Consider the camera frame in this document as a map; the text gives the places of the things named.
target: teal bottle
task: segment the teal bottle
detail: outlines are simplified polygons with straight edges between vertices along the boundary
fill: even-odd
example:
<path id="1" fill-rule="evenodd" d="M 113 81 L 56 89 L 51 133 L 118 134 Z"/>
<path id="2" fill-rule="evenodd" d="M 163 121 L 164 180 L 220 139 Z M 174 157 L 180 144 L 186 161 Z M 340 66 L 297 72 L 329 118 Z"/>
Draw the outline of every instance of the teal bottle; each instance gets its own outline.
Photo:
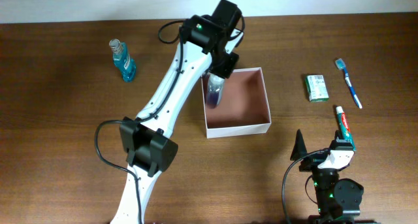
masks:
<path id="1" fill-rule="evenodd" d="M 137 65 L 128 52 L 126 43 L 120 42 L 118 39 L 112 39 L 109 42 L 110 49 L 113 52 L 113 63 L 122 73 L 125 82 L 131 82 L 135 77 Z"/>

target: wooden surface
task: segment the wooden surface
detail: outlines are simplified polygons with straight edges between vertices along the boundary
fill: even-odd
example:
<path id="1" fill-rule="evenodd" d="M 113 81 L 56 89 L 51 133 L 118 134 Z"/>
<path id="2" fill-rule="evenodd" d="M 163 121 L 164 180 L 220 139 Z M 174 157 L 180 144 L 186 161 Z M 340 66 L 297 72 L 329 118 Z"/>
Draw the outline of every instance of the wooden surface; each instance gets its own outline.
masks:
<path id="1" fill-rule="evenodd" d="M 0 25 L 0 223 L 106 223 L 126 174 L 101 162 L 93 134 L 103 120 L 134 117 L 168 69 L 175 46 L 157 40 L 163 20 Z M 262 67 L 272 125 L 265 135 L 208 140 L 200 84 L 177 120 L 180 145 L 158 179 L 146 222 L 281 223 L 281 181 L 297 129 L 308 151 L 328 147 L 343 106 L 357 152 L 341 172 L 364 186 L 361 218 L 418 219 L 418 14 L 248 18 L 237 68 Z M 176 28 L 167 31 L 173 35 Z M 127 84 L 108 41 L 126 41 L 138 65 Z M 343 74 L 347 63 L 363 109 Z M 325 77 L 330 100 L 309 103 L 304 74 Z M 125 166 L 118 128 L 100 139 Z M 317 214 L 309 174 L 287 179 L 292 218 Z M 308 192 L 314 195 L 312 183 Z"/>

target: white background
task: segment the white background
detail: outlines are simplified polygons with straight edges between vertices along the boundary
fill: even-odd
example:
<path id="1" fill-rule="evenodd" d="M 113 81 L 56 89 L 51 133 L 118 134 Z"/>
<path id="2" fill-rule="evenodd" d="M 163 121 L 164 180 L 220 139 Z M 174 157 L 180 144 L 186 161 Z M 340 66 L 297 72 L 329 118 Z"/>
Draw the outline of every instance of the white background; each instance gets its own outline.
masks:
<path id="1" fill-rule="evenodd" d="M 418 11 L 418 0 L 230 0 L 245 16 Z M 219 0 L 0 0 L 0 23 L 188 18 Z"/>

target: toothpaste cap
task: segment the toothpaste cap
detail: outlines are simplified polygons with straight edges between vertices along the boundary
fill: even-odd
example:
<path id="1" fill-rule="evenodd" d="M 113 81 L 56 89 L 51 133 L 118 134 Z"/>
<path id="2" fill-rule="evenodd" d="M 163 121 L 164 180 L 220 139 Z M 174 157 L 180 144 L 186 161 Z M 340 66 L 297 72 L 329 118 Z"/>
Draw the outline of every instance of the toothpaste cap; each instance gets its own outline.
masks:
<path id="1" fill-rule="evenodd" d="M 342 107 L 341 107 L 341 106 L 337 106 L 335 109 L 336 109 L 336 111 L 337 111 L 337 114 L 341 114 L 342 112 L 344 112 L 344 111 L 342 110 Z"/>

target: toothpaste tube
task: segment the toothpaste tube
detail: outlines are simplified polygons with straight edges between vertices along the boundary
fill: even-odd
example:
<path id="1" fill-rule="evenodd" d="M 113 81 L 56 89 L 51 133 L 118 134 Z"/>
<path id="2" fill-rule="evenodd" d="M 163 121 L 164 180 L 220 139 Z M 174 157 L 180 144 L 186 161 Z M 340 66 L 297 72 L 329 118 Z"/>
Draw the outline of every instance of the toothpaste tube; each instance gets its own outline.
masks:
<path id="1" fill-rule="evenodd" d="M 348 127 L 346 113 L 344 113 L 341 106 L 337 106 L 336 111 L 337 111 L 338 123 L 340 123 L 340 130 L 342 133 L 342 137 L 345 140 L 349 140 L 351 142 L 351 144 L 353 145 L 353 150 L 355 151 L 353 136 L 351 135 L 351 130 Z"/>

